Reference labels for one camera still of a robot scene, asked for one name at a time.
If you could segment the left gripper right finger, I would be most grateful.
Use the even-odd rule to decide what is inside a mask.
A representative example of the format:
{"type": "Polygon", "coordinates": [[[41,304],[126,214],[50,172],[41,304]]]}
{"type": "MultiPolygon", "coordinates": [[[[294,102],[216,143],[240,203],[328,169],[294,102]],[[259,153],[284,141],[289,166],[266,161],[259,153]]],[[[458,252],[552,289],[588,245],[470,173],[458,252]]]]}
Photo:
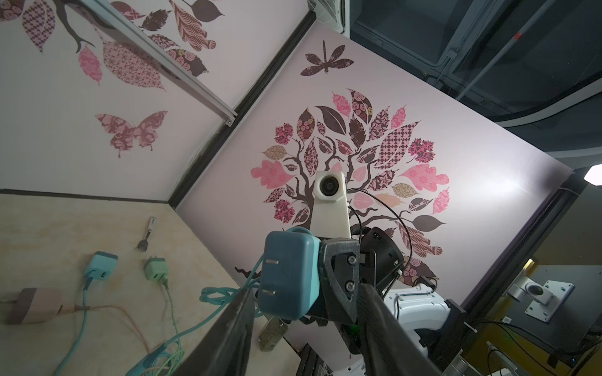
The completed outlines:
{"type": "Polygon", "coordinates": [[[376,290],[361,284],[357,296],[361,354],[367,375],[440,375],[388,310],[376,290]]]}

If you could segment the green charger plug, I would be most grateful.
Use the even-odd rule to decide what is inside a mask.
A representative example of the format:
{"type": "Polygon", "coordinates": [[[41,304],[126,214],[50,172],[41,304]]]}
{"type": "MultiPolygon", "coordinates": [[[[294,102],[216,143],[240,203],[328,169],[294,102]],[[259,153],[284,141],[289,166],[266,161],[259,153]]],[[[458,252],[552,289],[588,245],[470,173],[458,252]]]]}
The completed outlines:
{"type": "Polygon", "coordinates": [[[169,265],[162,257],[151,257],[144,264],[144,273],[147,280],[157,281],[166,285],[169,279],[169,265]]]}

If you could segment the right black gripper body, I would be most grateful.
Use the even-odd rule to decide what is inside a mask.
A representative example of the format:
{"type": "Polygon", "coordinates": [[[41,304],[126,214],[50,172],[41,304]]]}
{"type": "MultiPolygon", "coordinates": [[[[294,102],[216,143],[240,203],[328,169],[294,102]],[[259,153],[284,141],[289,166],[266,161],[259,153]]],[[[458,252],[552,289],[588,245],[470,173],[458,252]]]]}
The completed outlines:
{"type": "Polygon", "coordinates": [[[396,279],[403,254],[388,233],[378,227],[363,228],[360,241],[359,280],[381,295],[396,279]]]}

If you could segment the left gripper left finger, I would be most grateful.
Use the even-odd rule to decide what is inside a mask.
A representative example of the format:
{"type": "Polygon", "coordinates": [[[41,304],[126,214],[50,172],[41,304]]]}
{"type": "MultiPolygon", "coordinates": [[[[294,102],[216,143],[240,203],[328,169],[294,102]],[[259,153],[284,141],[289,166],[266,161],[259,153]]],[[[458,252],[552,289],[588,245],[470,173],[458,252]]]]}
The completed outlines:
{"type": "Polygon", "coordinates": [[[244,375],[249,363],[255,306],[243,289],[174,375],[244,375]]]}

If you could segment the pink charger plug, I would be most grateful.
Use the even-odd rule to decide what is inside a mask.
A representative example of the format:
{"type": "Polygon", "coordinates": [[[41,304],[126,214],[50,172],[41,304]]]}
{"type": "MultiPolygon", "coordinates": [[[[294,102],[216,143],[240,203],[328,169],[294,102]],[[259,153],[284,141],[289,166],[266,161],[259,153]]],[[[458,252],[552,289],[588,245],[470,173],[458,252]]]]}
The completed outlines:
{"type": "Polygon", "coordinates": [[[25,288],[10,310],[6,323],[37,324],[51,321],[64,305],[64,293],[55,288],[25,288]]]}

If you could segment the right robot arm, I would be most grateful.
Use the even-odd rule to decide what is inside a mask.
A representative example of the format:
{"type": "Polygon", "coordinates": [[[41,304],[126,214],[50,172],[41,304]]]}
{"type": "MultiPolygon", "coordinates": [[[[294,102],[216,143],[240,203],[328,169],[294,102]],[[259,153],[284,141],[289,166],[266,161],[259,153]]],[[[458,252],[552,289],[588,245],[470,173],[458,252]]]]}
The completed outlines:
{"type": "Polygon", "coordinates": [[[318,274],[321,292],[309,315],[318,324],[333,322],[352,354],[362,354],[369,374],[376,346],[393,344],[400,332],[412,343],[412,354],[429,366],[449,365],[459,352],[465,311],[437,294],[426,277],[412,288],[390,290],[397,273],[409,263],[380,228],[311,231],[320,241],[318,274]]]}

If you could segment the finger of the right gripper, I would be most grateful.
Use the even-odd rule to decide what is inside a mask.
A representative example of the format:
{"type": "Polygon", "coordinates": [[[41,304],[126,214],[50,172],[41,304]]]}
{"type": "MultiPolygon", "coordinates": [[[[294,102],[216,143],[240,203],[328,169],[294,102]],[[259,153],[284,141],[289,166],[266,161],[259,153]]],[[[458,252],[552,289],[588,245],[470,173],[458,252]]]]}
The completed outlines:
{"type": "Polygon", "coordinates": [[[318,256],[319,318],[348,325],[356,322],[359,272],[358,241],[332,238],[321,242],[318,256]]]}

